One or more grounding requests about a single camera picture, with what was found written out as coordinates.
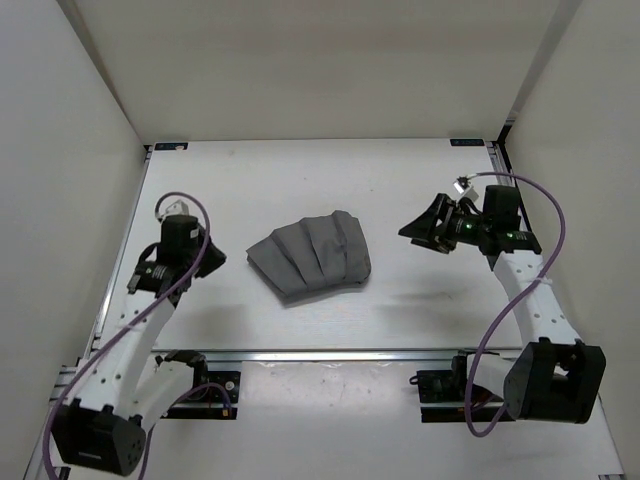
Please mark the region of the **grey pleated skirt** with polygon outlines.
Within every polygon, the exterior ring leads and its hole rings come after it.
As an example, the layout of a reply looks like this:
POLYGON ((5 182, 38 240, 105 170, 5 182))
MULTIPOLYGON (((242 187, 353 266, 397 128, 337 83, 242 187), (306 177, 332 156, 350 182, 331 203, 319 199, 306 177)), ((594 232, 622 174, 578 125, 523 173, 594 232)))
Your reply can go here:
POLYGON ((246 255, 283 303, 364 285, 372 272, 361 223, 344 210, 278 227, 246 255))

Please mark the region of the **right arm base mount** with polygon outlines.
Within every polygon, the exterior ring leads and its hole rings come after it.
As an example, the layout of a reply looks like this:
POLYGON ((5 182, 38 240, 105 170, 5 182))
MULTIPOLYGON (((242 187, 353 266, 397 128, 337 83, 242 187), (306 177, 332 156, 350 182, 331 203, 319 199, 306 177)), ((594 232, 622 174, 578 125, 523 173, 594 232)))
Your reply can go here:
MULTIPOLYGON (((464 393, 467 357, 475 348, 458 350, 429 349, 411 351, 419 366, 408 380, 419 396, 422 423, 465 423, 464 393)), ((515 349, 490 349, 485 355, 498 356, 507 362, 516 359, 515 349)), ((499 411, 503 399, 484 387, 472 387, 471 418, 473 422, 489 423, 499 411)))

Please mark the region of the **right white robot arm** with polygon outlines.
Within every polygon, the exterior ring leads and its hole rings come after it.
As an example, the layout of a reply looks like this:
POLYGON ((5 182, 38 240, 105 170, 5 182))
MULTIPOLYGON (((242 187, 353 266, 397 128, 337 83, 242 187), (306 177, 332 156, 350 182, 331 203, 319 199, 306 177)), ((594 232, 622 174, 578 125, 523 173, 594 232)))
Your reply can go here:
POLYGON ((548 284, 541 247, 521 229, 517 188, 489 186, 482 208, 467 197, 438 194, 427 210, 399 231, 412 244, 448 254, 458 244, 475 246, 502 285, 523 348, 514 360, 477 348, 452 362, 449 387, 464 399, 473 420, 480 397, 503 403, 513 420, 584 424, 592 413, 606 359, 571 326, 548 284))

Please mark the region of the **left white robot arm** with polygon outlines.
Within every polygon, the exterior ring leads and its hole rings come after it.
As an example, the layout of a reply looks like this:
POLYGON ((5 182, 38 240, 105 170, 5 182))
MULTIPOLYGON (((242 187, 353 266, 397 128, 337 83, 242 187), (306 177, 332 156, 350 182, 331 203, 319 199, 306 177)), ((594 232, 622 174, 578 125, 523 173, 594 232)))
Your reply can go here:
POLYGON ((225 260, 198 225, 164 231, 143 251, 111 337, 56 401, 43 435, 45 455, 56 451, 66 464, 121 477, 146 462, 149 437, 162 415, 181 400, 202 398, 212 385, 205 356, 194 350, 155 357, 150 375, 145 367, 193 279, 225 260))

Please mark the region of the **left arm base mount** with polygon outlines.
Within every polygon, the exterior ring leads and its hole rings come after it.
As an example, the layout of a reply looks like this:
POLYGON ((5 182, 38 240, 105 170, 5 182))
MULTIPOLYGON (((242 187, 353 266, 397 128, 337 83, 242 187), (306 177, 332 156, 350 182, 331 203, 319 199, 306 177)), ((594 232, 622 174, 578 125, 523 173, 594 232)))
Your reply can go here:
POLYGON ((162 417, 192 420, 236 420, 241 372, 210 370, 206 356, 194 350, 172 350, 156 355, 156 367, 181 363, 193 370, 191 389, 162 417))

